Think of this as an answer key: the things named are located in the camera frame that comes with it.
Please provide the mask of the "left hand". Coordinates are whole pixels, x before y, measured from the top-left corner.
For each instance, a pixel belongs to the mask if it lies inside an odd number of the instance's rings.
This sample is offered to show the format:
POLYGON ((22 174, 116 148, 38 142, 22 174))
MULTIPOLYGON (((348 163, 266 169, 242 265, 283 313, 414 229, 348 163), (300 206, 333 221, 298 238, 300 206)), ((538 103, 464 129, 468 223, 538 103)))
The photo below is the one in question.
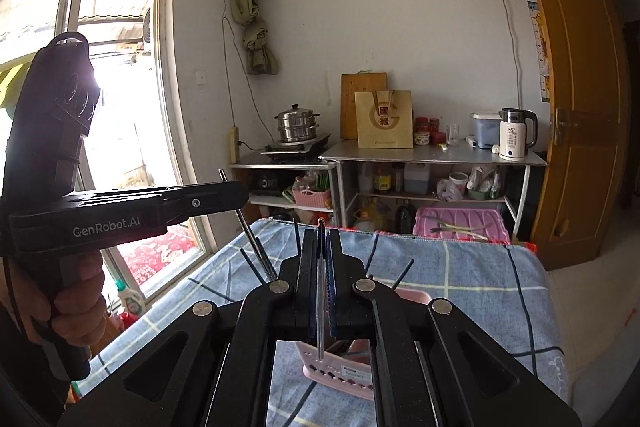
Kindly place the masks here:
POLYGON ((51 322, 56 335, 75 347, 88 347, 105 331, 105 280, 99 251, 83 254, 78 261, 79 280, 65 287, 50 303, 37 283, 13 260, 1 261, 1 304, 18 331, 32 343, 40 343, 34 321, 51 322))

